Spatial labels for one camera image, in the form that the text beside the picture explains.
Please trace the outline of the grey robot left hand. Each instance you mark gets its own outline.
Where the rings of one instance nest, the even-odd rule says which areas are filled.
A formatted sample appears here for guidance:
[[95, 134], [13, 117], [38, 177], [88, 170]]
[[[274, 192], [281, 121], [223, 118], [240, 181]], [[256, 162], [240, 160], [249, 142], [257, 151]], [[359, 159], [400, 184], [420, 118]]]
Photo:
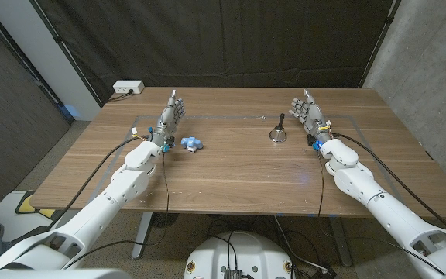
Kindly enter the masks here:
[[163, 147], [166, 141], [174, 135], [177, 125], [184, 117], [184, 100], [177, 97], [177, 91], [172, 90], [168, 102], [153, 128], [151, 141], [159, 147]]

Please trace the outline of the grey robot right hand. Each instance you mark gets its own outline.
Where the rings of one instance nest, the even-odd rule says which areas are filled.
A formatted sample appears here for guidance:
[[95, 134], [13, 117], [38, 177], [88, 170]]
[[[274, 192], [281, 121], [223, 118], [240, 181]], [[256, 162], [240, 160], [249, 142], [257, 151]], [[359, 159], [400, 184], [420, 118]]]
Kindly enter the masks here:
[[311, 139], [321, 143], [332, 139], [331, 124], [325, 119], [320, 106], [307, 89], [304, 89], [304, 99], [293, 99], [289, 113], [303, 125]]

